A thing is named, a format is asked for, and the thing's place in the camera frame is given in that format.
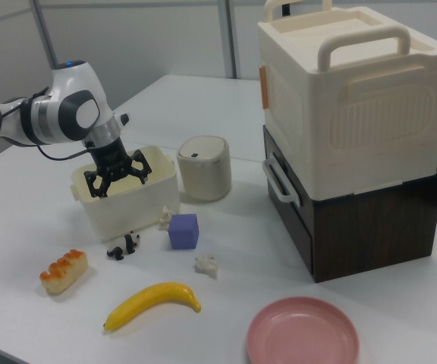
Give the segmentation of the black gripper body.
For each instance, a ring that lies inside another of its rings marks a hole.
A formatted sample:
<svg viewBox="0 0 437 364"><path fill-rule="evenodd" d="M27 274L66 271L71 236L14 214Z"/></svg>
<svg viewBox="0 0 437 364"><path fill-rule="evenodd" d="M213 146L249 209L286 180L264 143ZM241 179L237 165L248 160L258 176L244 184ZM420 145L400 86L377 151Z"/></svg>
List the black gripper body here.
<svg viewBox="0 0 437 364"><path fill-rule="evenodd" d="M99 176L103 180L117 181L129 175L131 159L120 137L106 146L89 148L88 151L96 165L95 171L88 171L93 180Z"/></svg>

